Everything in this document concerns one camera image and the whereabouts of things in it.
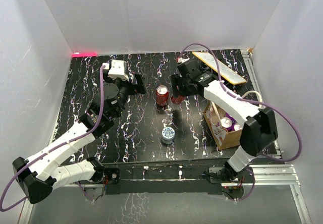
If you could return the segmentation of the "red cola can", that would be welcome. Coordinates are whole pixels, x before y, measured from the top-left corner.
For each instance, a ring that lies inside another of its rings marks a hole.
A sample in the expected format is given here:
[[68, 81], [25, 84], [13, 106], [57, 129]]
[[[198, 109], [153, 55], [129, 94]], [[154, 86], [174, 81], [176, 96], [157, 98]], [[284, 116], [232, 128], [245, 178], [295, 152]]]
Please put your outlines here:
[[175, 96], [174, 94], [171, 96], [171, 101], [172, 103], [174, 104], [177, 104], [177, 105], [180, 105], [181, 102], [185, 99], [185, 97], [181, 96], [181, 95], [178, 95], [178, 96]]
[[156, 104], [159, 106], [166, 106], [169, 102], [169, 91], [165, 85], [160, 85], [156, 89]]

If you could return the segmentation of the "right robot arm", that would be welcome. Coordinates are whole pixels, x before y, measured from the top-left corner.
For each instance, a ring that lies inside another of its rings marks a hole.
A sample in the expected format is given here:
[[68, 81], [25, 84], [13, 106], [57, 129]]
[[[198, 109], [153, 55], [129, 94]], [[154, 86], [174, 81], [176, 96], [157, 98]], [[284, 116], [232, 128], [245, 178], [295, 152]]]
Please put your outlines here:
[[202, 70], [197, 60], [179, 58], [177, 69], [179, 72], [171, 75], [174, 97], [198, 94], [222, 108], [242, 127], [238, 149], [217, 173], [222, 180], [238, 181], [250, 162], [278, 138], [274, 111], [246, 102], [227, 88], [219, 75]]

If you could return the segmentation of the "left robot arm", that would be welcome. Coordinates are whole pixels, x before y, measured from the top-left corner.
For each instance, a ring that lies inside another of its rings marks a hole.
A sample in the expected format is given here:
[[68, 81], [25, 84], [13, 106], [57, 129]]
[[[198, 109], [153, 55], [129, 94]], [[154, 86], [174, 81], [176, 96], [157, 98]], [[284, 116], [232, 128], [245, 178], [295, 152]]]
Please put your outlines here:
[[37, 154], [13, 161], [16, 181], [30, 203], [41, 202], [53, 190], [67, 184], [79, 181], [99, 183], [104, 179], [104, 167], [95, 157], [75, 164], [62, 164], [114, 125], [114, 119], [125, 110], [129, 96], [146, 93], [142, 75], [135, 74], [135, 79], [136, 84], [133, 84], [103, 73], [99, 93], [86, 113], [66, 133]]

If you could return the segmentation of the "canvas tote bag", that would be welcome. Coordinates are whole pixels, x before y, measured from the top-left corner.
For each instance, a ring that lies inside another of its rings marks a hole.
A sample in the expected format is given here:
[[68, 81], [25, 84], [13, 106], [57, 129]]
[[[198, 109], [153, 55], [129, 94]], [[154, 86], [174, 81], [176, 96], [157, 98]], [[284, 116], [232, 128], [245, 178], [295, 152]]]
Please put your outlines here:
[[232, 94], [233, 97], [222, 88], [207, 87], [204, 90], [204, 98], [208, 100], [208, 104], [203, 115], [219, 150], [238, 146], [242, 133], [242, 130], [233, 129], [228, 132], [221, 126], [221, 118], [225, 113], [230, 114], [242, 127], [247, 117], [253, 117], [259, 113], [258, 106], [244, 102], [239, 95], [233, 92]]

